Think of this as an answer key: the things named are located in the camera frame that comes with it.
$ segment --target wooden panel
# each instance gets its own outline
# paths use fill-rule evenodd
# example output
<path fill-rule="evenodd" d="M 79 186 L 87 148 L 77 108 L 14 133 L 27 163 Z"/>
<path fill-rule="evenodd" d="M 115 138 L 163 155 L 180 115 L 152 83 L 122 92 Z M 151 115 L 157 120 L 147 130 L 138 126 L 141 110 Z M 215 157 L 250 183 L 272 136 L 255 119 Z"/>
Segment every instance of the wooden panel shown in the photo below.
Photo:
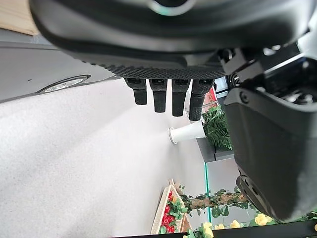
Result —
<path fill-rule="evenodd" d="M 0 0 L 0 28 L 33 36 L 38 34 L 28 0 Z"/>

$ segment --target wooden crate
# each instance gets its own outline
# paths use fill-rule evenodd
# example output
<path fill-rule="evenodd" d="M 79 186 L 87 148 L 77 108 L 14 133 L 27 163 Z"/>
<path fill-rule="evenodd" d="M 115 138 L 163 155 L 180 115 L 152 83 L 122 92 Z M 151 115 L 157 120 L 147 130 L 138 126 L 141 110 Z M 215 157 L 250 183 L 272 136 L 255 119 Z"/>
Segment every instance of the wooden crate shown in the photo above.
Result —
<path fill-rule="evenodd" d="M 168 194 L 170 191 L 172 191 L 173 195 L 176 196 L 181 201 L 181 203 L 182 203 L 181 207 L 182 208 L 185 207 L 184 202 L 182 201 L 181 197 L 178 195 L 175 187 L 172 184 L 170 186 L 166 187 L 164 189 L 162 198 L 160 199 L 160 202 L 158 205 L 157 213 L 155 215 L 154 222 L 153 222 L 152 229 L 151 229 L 151 235 L 155 235 L 155 234 L 159 233 L 162 219 L 164 216 L 165 207 L 166 207 L 167 202 L 168 202 Z M 181 224 L 183 223 L 183 219 L 184 219 L 184 216 L 182 217 L 182 219 L 176 221 L 175 230 L 178 230 L 178 231 L 181 230 Z"/>
<path fill-rule="evenodd" d="M 0 0 L 0 28 L 33 36 L 38 34 L 30 13 L 29 1 Z"/>

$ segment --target textured grip pad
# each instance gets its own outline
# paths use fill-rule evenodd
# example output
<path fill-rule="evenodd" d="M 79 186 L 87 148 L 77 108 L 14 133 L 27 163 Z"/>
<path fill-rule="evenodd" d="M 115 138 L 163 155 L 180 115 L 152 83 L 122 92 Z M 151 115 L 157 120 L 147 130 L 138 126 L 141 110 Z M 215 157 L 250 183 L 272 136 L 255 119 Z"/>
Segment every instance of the textured grip pad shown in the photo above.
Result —
<path fill-rule="evenodd" d="M 156 113 L 164 113 L 166 105 L 166 91 L 153 91 L 154 111 Z"/>
<path fill-rule="evenodd" d="M 186 98 L 186 92 L 177 93 L 173 92 L 173 116 L 181 117 L 184 112 L 184 102 Z"/>
<path fill-rule="evenodd" d="M 193 94 L 190 97 L 189 120 L 200 120 L 205 94 Z"/>

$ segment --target screw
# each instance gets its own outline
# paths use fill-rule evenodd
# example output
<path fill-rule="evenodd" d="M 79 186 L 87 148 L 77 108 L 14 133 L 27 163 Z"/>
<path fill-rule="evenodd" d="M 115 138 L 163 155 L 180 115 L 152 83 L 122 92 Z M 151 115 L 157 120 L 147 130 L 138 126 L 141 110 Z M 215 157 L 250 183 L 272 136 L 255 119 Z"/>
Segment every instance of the screw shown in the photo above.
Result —
<path fill-rule="evenodd" d="M 245 104 L 249 103 L 249 98 L 248 96 L 244 93 L 244 92 L 241 92 L 240 93 L 240 98 L 241 98 L 241 101 Z"/>

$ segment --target potted plant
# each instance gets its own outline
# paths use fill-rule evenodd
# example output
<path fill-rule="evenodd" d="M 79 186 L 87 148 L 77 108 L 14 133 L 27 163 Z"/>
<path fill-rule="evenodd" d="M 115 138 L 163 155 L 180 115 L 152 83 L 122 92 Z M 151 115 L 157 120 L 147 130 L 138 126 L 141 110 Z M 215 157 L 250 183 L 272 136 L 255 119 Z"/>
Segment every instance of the potted plant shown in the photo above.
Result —
<path fill-rule="evenodd" d="M 232 150 L 232 144 L 228 132 L 226 115 L 222 107 L 211 107 L 203 113 L 203 124 L 207 140 L 215 147 L 225 147 Z"/>
<path fill-rule="evenodd" d="M 226 116 L 221 106 L 211 107 L 202 114 L 202 120 L 178 129 L 169 128 L 169 137 L 173 144 L 178 141 L 204 138 L 216 147 L 232 149 Z"/>

